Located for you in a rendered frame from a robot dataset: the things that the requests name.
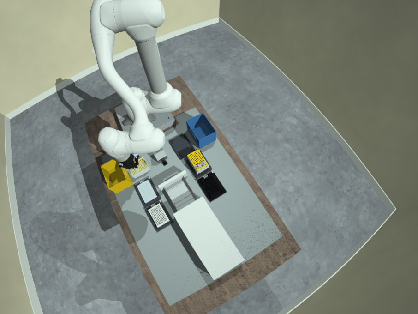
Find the blue bin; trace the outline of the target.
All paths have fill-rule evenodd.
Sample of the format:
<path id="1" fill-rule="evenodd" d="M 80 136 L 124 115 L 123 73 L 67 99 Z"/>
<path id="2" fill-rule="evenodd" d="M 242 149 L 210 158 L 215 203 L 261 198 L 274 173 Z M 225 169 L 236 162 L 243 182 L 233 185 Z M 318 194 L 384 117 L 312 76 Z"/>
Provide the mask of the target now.
<path id="1" fill-rule="evenodd" d="M 211 125 L 204 113 L 186 120 L 189 133 L 199 148 L 202 148 L 216 140 L 216 130 Z"/>

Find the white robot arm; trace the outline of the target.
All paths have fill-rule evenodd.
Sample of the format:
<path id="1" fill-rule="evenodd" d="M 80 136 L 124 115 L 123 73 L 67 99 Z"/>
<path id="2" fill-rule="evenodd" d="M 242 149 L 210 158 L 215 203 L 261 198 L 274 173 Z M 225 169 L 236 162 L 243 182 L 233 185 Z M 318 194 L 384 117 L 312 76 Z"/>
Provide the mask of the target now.
<path id="1" fill-rule="evenodd" d="M 119 162 L 130 154 L 161 149 L 165 134 L 154 128 L 153 114 L 173 112 L 181 107 L 181 93 L 166 82 L 156 42 L 157 27 L 165 20 L 159 0 L 94 0 L 90 10 L 90 33 L 99 70 L 106 82 L 123 99 L 130 131 L 103 128 L 98 135 L 101 148 Z M 126 31 L 135 41 L 150 88 L 129 87 L 113 66 L 115 34 Z"/>

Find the grey bench mat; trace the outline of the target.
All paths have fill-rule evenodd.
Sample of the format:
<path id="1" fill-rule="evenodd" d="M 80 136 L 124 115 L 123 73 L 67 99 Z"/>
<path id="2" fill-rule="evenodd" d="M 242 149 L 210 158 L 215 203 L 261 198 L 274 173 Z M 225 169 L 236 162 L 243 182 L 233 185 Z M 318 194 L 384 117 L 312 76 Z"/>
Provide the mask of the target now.
<path id="1" fill-rule="evenodd" d="M 138 159 L 144 157 L 150 171 L 137 178 L 132 178 L 129 174 L 133 185 L 115 193 L 131 233 L 169 306 L 226 275 L 283 236 L 217 137 L 212 143 L 202 148 L 198 147 L 186 124 L 186 120 L 198 114 L 200 113 L 194 107 L 176 116 L 179 124 L 164 132 L 163 149 L 168 157 L 165 159 L 167 165 L 164 166 L 162 161 L 158 163 L 152 152 L 139 154 Z M 198 178 L 195 177 L 186 160 L 178 157 L 169 142 L 182 133 L 185 133 L 195 150 L 200 149 L 212 167 L 212 170 Z M 177 210 L 166 190 L 161 191 L 158 187 L 169 175 L 184 170 L 188 175 L 185 179 L 197 199 L 204 197 L 245 259 L 215 280 L 175 219 L 173 214 Z M 215 173 L 227 192 L 210 202 L 197 180 L 211 171 Z M 144 207 L 134 187 L 148 177 L 152 179 L 161 197 L 159 200 L 162 200 L 174 221 L 158 232 L 145 209 L 159 200 Z"/>

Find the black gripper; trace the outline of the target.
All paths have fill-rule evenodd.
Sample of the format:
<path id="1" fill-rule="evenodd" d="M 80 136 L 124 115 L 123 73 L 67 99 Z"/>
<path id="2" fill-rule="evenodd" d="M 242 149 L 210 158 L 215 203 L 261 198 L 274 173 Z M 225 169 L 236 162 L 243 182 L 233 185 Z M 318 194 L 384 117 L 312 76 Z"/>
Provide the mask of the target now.
<path id="1" fill-rule="evenodd" d="M 135 162 L 133 161 L 134 157 L 135 157 Z M 132 169 L 133 168 L 137 172 L 139 172 L 139 169 L 138 169 L 138 166 L 137 166 L 137 165 L 139 165 L 138 158 L 139 158 L 138 154 L 130 154 L 130 157 L 126 161 L 120 162 L 120 163 L 118 163 L 118 165 L 119 165 L 119 167 L 123 167 L 123 168 L 126 168 L 126 169 Z"/>

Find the black assay plate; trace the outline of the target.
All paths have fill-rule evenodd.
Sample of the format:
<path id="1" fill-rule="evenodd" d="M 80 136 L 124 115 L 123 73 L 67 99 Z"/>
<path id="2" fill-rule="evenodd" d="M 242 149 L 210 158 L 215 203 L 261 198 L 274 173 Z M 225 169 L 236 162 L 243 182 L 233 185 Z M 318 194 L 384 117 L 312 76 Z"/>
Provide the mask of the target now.
<path id="1" fill-rule="evenodd" d="M 211 198 L 223 191 L 212 174 L 202 179 L 201 183 L 203 184 Z"/>

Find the yellow open-top bin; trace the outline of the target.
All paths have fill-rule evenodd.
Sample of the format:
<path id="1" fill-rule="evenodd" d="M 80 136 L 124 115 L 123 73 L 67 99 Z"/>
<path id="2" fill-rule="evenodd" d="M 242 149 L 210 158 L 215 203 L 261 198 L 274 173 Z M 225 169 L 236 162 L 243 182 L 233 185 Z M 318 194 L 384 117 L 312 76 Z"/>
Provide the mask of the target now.
<path id="1" fill-rule="evenodd" d="M 133 185 L 127 169 L 120 168 L 115 158 L 101 166 L 108 188 L 119 193 Z"/>

